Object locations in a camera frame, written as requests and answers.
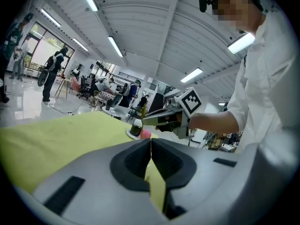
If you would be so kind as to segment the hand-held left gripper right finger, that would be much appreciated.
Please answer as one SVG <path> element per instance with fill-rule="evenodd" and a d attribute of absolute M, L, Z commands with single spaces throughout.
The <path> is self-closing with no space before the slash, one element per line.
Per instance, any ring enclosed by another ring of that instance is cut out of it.
<path fill-rule="evenodd" d="M 263 214 L 258 145 L 233 154 L 153 139 L 151 148 L 165 180 L 170 224 L 248 225 Z"/>

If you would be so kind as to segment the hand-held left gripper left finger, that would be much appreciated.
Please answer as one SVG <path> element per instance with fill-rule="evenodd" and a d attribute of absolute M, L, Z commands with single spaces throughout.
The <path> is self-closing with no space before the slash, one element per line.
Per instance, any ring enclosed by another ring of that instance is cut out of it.
<path fill-rule="evenodd" d="M 64 221 L 79 225 L 161 225 L 144 180 L 150 139 L 94 150 L 65 165 L 33 191 Z"/>

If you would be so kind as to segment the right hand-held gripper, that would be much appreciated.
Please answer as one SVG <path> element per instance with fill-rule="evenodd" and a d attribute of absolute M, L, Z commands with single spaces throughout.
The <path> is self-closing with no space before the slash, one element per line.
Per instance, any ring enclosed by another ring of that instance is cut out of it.
<path fill-rule="evenodd" d="M 161 132 L 173 132 L 179 139 L 191 139 L 194 135 L 189 127 L 192 116 L 202 102 L 194 88 L 186 88 L 173 98 L 168 106 L 147 114 L 142 119 L 144 125 L 156 126 Z"/>

